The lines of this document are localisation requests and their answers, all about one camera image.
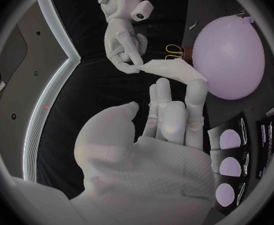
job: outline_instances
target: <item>gray wall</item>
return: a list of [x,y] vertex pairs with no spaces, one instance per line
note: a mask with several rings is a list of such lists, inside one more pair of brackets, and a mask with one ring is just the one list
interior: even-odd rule
[[19,31],[15,28],[0,58],[2,79],[7,82],[0,97],[0,153],[10,174],[22,178],[23,149],[31,115],[44,88],[68,57],[37,2],[17,26]]

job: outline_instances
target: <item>led light strip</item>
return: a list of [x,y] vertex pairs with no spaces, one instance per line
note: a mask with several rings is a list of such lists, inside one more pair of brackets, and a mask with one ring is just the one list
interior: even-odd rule
[[37,180],[37,155],[40,137],[51,107],[63,85],[81,61],[81,57],[65,31],[52,0],[38,0],[42,14],[58,43],[68,56],[43,90],[31,115],[24,140],[22,172],[26,181]]

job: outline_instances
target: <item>pink balloon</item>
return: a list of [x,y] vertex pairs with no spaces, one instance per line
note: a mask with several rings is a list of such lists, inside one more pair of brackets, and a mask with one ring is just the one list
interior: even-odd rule
[[256,90],[264,69],[262,42],[251,17],[225,16],[209,23],[193,47],[193,65],[208,80],[208,91],[241,99]]

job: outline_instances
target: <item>robotic hand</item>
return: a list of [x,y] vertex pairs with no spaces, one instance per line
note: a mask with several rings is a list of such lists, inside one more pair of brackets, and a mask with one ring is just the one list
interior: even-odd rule
[[138,66],[143,64],[141,58],[147,51],[147,38],[138,33],[132,20],[147,19],[154,7],[145,0],[98,0],[105,14],[108,27],[104,36],[107,58],[120,71],[132,74],[139,73]]
[[207,83],[188,84],[186,107],[172,101],[166,78],[149,92],[148,120],[136,143],[135,102],[96,114],[77,137],[85,191],[71,203],[90,224],[201,225],[211,208],[214,176],[203,152]]

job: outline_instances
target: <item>black card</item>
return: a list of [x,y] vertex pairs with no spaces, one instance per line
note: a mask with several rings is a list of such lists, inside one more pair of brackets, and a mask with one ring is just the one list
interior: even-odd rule
[[216,191],[212,207],[222,214],[228,215],[241,204],[249,179],[217,173],[214,173],[214,177]]
[[208,131],[211,150],[226,150],[249,145],[248,125],[243,112]]
[[256,178],[261,179],[274,154],[274,115],[256,123],[258,130],[258,165]]
[[232,176],[249,177],[251,171],[251,150],[242,146],[226,150],[210,151],[214,173]]

